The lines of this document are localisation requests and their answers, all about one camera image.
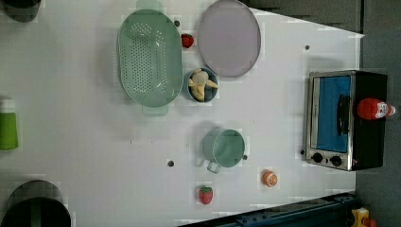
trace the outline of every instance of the mug handle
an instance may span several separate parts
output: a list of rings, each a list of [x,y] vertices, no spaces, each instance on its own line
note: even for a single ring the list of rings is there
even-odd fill
[[[209,165],[207,165],[207,170],[213,172],[214,174],[217,174],[220,171],[221,165],[216,164],[218,166],[215,168],[215,170],[213,170],[212,169],[212,164],[213,164],[213,162],[209,162]]]

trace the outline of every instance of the oven knob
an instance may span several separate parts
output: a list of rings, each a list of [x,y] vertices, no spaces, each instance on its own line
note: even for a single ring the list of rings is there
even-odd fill
[[[334,156],[333,158],[330,159],[330,162],[333,164],[333,166],[341,166],[341,158],[339,156]]]
[[[316,163],[320,163],[323,160],[323,156],[320,153],[314,153],[312,155],[312,159],[313,161],[315,161]]]

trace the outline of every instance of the black pot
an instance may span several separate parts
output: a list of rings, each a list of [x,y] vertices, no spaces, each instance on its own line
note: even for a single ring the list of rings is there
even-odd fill
[[[9,198],[1,227],[71,227],[71,217],[52,183],[33,181],[19,186]]]
[[[18,22],[30,22],[35,19],[42,0],[1,0],[6,14]]]

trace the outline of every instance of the bottle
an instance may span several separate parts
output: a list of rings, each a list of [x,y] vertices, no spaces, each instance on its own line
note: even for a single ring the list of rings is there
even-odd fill
[[[365,98],[358,103],[357,114],[365,120],[376,120],[395,114],[395,107],[376,98]]]
[[[0,99],[0,150],[15,148],[18,148],[15,102],[11,99]]]

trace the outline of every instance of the oven window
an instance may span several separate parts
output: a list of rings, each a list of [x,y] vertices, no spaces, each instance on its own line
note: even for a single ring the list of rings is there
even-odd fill
[[[318,149],[346,153],[348,134],[338,133],[338,107],[341,95],[351,93],[349,76],[320,78],[319,115],[318,115]]]

